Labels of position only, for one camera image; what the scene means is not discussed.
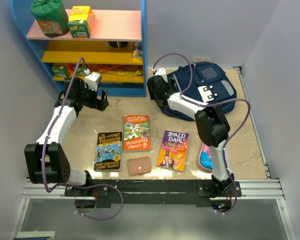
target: dark blue backpack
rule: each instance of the dark blue backpack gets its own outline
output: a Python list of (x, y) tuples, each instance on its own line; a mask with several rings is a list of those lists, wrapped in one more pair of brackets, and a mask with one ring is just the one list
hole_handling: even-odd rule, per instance
[[(206, 102), (203, 100), (198, 88), (207, 86), (208, 90), (211, 91), (212, 95), (209, 98), (213, 100), (208, 101), (209, 104), (222, 102), (228, 99), (235, 99), (237, 97), (237, 91), (229, 81), (226, 73), (215, 63), (211, 62), (199, 62), (192, 64), (193, 79), (190, 88), (183, 94), (189, 98), (200, 102)], [(185, 89), (190, 81), (190, 69), (189, 66), (179, 67), (177, 71), (174, 71), (167, 75), (168, 84), (171, 87), (171, 79), (175, 77), (178, 80), (181, 90)], [(187, 121), (193, 121), (189, 116), (175, 110), (160, 107), (161, 111), (170, 116)], [(235, 108), (235, 102), (229, 102), (221, 106), (224, 113), (229, 113)]]

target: brown wallet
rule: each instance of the brown wallet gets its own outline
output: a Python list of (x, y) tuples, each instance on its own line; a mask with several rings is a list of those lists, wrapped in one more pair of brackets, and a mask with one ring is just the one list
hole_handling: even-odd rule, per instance
[(129, 159), (127, 165), (130, 176), (151, 172), (151, 162), (148, 156)]

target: blue shelf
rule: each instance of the blue shelf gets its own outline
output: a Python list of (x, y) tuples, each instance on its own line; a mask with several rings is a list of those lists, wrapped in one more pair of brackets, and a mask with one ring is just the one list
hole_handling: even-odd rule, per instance
[[(26, 41), (30, 50), (38, 60), (47, 74), (47, 81), (52, 81), (58, 91), (64, 90), (64, 84), (61, 81), (54, 81), (51, 64), (41, 61), (49, 40), (28, 40), (27, 34), (35, 20), (30, 12), (30, 6), (33, 0), (10, 0), (10, 10), (14, 23)], [(147, 0), (141, 0), (141, 34), (143, 51), (143, 84), (100, 84), (101, 88), (106, 88), (109, 96), (118, 97), (145, 97), (147, 95), (147, 77), (148, 77), (148, 43), (147, 43)]]

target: power outlet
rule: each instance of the power outlet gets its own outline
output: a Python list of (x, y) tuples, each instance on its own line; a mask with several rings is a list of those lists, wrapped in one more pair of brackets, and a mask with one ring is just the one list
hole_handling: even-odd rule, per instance
[(209, 62), (211, 63), (211, 57), (207, 56), (207, 57), (195, 57), (192, 62), (194, 64), (200, 63), (200, 62)]

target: pink shelf board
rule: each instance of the pink shelf board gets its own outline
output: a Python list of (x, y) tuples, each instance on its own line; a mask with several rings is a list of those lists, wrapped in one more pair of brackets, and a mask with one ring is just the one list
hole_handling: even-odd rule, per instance
[[(141, 42), (141, 11), (93, 10), (95, 20), (89, 39), (84, 41)], [(71, 33), (63, 36), (47, 37), (35, 20), (26, 38), (29, 40), (74, 40)]]

